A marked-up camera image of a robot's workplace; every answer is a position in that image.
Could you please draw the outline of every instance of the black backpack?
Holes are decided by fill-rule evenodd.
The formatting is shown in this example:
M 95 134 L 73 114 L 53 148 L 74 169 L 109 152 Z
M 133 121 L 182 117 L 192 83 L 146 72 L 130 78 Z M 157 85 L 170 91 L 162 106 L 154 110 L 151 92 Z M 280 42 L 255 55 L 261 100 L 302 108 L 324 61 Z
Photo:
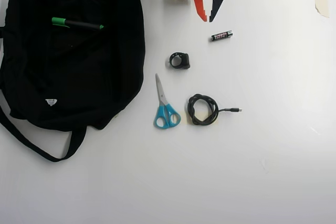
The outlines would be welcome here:
M 56 26 L 53 17 L 101 29 Z M 103 129 L 140 91 L 145 54 L 140 0 L 9 0 L 2 37 L 0 88 L 11 116 L 72 131 L 69 151 L 55 158 L 41 150 L 1 108 L 0 123 L 52 162 L 73 156 L 88 125 Z

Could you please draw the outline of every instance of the black ring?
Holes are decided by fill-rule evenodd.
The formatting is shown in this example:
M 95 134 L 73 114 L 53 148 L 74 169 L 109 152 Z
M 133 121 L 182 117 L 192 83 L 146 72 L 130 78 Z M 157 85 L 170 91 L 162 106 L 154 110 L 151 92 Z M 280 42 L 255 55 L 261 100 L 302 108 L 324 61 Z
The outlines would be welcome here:
M 181 59 L 181 64 L 177 65 L 177 66 L 174 66 L 173 65 L 173 59 L 176 57 L 176 56 L 179 56 L 180 59 Z M 182 52 L 175 52 L 173 53 L 171 56 L 170 56 L 170 59 L 169 59 L 169 62 L 170 62 L 170 65 L 175 68 L 175 69 L 188 69 L 190 68 L 190 63 L 189 63 L 189 55 L 188 54 L 184 54 Z

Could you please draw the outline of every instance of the backpack strap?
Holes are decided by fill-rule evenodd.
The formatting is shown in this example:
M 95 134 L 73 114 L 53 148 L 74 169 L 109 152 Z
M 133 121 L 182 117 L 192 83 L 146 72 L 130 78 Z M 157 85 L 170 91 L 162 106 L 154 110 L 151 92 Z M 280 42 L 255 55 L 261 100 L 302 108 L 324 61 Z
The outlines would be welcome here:
M 26 145 L 28 148 L 32 149 L 34 152 L 38 153 L 42 157 L 46 158 L 49 161 L 52 162 L 59 162 L 61 160 L 65 160 L 73 156 L 75 154 L 76 150 L 80 147 L 82 144 L 85 134 L 86 134 L 86 127 L 82 129 L 74 130 L 71 134 L 71 140 L 69 145 L 68 153 L 63 158 L 56 158 L 51 156 L 50 154 L 46 153 L 45 151 L 41 150 L 39 147 L 37 147 L 35 144 L 33 144 L 31 141 L 29 141 L 27 138 L 25 138 L 22 133 L 14 126 L 13 123 L 8 119 L 8 117 L 5 115 L 4 111 L 0 107 L 0 123 L 13 135 L 15 136 L 21 143 Z

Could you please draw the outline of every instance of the coiled cable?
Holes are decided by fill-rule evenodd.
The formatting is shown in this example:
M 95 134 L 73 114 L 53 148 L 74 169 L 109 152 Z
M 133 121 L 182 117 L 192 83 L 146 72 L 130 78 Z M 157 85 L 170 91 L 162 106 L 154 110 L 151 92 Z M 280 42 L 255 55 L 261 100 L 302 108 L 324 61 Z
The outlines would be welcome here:
M 205 101 L 211 110 L 211 114 L 203 121 L 201 121 L 200 119 L 198 119 L 195 116 L 195 109 L 194 109 L 194 104 L 198 101 L 198 100 L 203 100 Z M 231 109 L 222 109 L 220 110 L 218 108 L 218 105 L 216 103 L 216 101 L 214 99 L 212 99 L 211 97 L 208 97 L 206 95 L 201 95 L 201 94 L 196 94 L 193 97 L 190 97 L 189 99 L 189 103 L 188 103 L 188 114 L 190 115 L 193 124 L 195 125 L 210 125 L 212 123 L 214 123 L 216 121 L 216 119 L 218 118 L 218 114 L 219 112 L 222 111 L 227 111 L 227 112 L 241 112 L 242 110 L 239 108 L 231 108 Z

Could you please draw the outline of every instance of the paper scrap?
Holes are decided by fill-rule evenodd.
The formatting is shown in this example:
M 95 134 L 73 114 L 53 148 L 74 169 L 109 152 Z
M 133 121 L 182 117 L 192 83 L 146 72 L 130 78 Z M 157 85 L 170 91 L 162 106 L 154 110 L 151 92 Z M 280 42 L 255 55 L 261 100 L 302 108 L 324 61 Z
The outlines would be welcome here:
M 315 0 L 315 8 L 324 17 L 329 18 L 328 0 Z

